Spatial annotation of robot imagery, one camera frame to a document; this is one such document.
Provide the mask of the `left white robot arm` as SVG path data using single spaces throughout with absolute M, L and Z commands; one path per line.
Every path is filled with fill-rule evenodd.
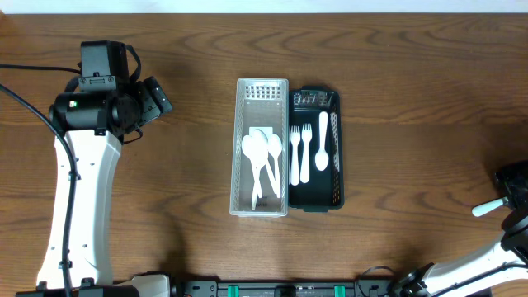
M 84 41 L 81 73 L 49 109 L 57 186 L 49 244 L 32 296 L 169 296 L 149 272 L 116 284 L 108 248 L 112 183 L 125 135 L 172 109 L 153 77 L 130 72 L 131 45 Z

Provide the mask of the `white plastic fork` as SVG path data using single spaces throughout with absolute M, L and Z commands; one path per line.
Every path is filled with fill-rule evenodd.
M 312 139 L 312 126 L 309 123 L 304 123 L 302 126 L 301 138 L 303 141 L 303 153 L 300 166 L 300 181 L 302 183 L 309 182 L 309 144 Z
M 299 184 L 299 157 L 298 147 L 300 143 L 300 128 L 296 125 L 291 126 L 290 130 L 290 143 L 292 146 L 291 150 L 291 165 L 290 165 L 290 184 L 297 186 Z
M 501 206 L 508 205 L 508 204 L 509 204 L 509 200 L 506 196 L 504 196 L 502 198 L 498 198 L 495 200 L 482 203 L 480 205 L 476 205 L 472 209 L 472 215 L 475 217 L 481 217 Z
M 328 113 L 321 111 L 318 116 L 319 148 L 315 155 L 315 165 L 319 171 L 325 170 L 329 162 L 329 156 L 326 152 L 327 129 Z

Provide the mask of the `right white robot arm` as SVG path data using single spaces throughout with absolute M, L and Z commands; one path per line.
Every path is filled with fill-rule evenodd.
M 495 174 L 499 197 L 472 209 L 481 217 L 501 206 L 511 209 L 493 243 L 447 263 L 430 263 L 395 283 L 390 296 L 470 296 L 508 281 L 527 278 L 527 162 Z

